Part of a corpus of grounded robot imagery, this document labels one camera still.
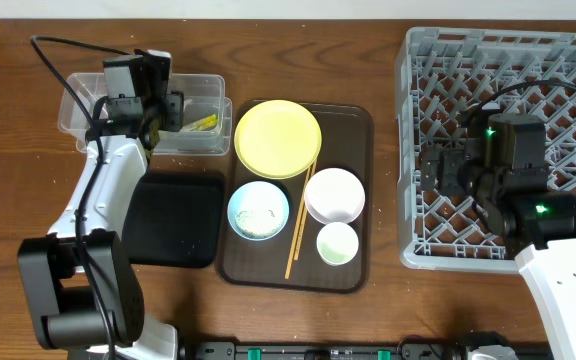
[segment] green light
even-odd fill
[[[539,214],[543,214],[548,211],[548,208],[543,205],[537,205],[535,206],[535,208],[537,209],[537,213]]]

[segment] white wall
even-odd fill
[[[0,18],[576,20],[576,0],[0,0]]]

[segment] wooden chopstick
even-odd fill
[[[315,175],[315,168],[317,167],[317,159],[312,163],[310,168],[310,176],[306,178],[306,185],[308,185],[308,181]],[[306,227],[306,219],[308,218],[308,209],[306,209],[305,205],[305,196],[306,196],[306,185],[304,185],[304,191],[301,196],[301,201],[304,203],[305,211],[301,215],[301,221],[299,222],[299,235],[297,235],[297,248],[295,249],[295,257],[294,260],[299,260],[299,252],[301,251],[301,239],[304,236],[304,228]]]
[[[304,195],[306,192],[306,184],[308,184],[308,180],[310,180],[310,177],[315,173],[315,164],[317,163],[317,159],[315,159],[315,162],[313,162],[313,164],[311,166],[308,167],[308,170],[306,171],[306,180],[304,180],[304,189],[301,191],[301,200],[299,201],[299,211],[297,212],[297,223],[295,224],[295,232],[292,235],[292,244],[290,245],[290,256],[288,257],[288,265],[286,266],[286,275],[285,278],[289,279],[290,278],[290,270],[292,269],[292,261],[293,261],[293,257],[295,256],[295,247],[297,245],[297,238],[299,237],[299,234],[301,233],[303,235],[303,227],[300,226],[301,222],[302,222],[302,218],[304,213],[308,213],[308,211],[304,211]]]

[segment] wooden table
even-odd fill
[[[356,104],[375,121],[370,275],[348,296],[238,287],[213,267],[135,266],[146,309],[192,341],[393,343],[496,330],[514,342],[546,336],[518,276],[405,268],[398,257],[394,59],[413,26],[576,32],[576,22],[0,20],[0,358],[64,358],[35,341],[17,270],[22,239],[63,211],[84,156],[56,129],[63,89],[29,45],[46,34],[122,49],[170,51],[174,72],[215,73],[236,110],[254,98]],[[106,56],[44,45],[63,74],[100,72]],[[159,157],[153,170],[228,169],[223,158]]]

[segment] transparent storage box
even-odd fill
[[[413,269],[516,273],[503,239],[483,226],[469,197],[421,191],[419,156],[429,146],[459,148],[458,111],[507,86],[553,79],[576,84],[576,34],[412,28],[395,63],[399,123],[397,184],[400,258]],[[576,194],[576,93],[532,87],[500,96],[505,112],[538,116],[546,126],[552,191]]]
[[[95,101],[108,93],[103,73],[74,73],[68,77],[68,84],[90,112]],[[184,126],[211,115],[217,115],[217,123],[206,130],[182,130],[177,133],[160,131],[160,142],[154,153],[216,156],[226,154],[230,148],[232,133],[232,103],[225,97],[224,79],[219,75],[173,74],[168,88],[184,93]],[[101,117],[105,116],[107,113],[104,108]],[[66,91],[61,99],[57,127],[61,132],[77,138],[79,151],[86,151],[84,138],[89,126]]]

